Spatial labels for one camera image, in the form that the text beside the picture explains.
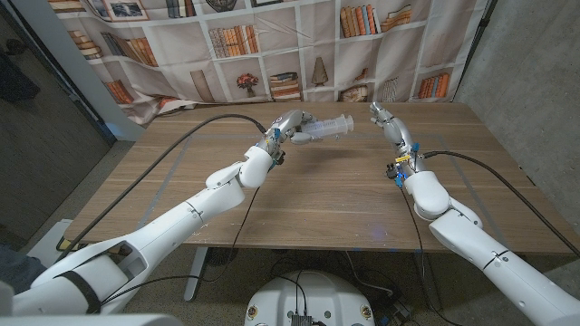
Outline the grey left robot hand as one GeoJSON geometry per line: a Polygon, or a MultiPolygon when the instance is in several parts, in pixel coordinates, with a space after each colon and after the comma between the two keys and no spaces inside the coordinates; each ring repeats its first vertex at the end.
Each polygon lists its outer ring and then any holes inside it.
{"type": "Polygon", "coordinates": [[[304,145],[315,141],[316,137],[303,132],[303,126],[310,122],[316,122],[316,117],[304,110],[290,110],[279,116],[265,132],[257,146],[266,151],[271,158],[278,159],[282,156],[281,144],[290,140],[295,145],[304,145]]]}

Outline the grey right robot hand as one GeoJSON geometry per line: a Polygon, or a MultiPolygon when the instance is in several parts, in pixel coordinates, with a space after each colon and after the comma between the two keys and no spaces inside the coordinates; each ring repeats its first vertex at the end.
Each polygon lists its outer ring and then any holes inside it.
{"type": "Polygon", "coordinates": [[[419,145],[412,140],[411,133],[402,120],[374,101],[370,104],[371,121],[383,130],[383,135],[395,150],[395,164],[405,177],[425,170],[419,158],[419,145]]]}

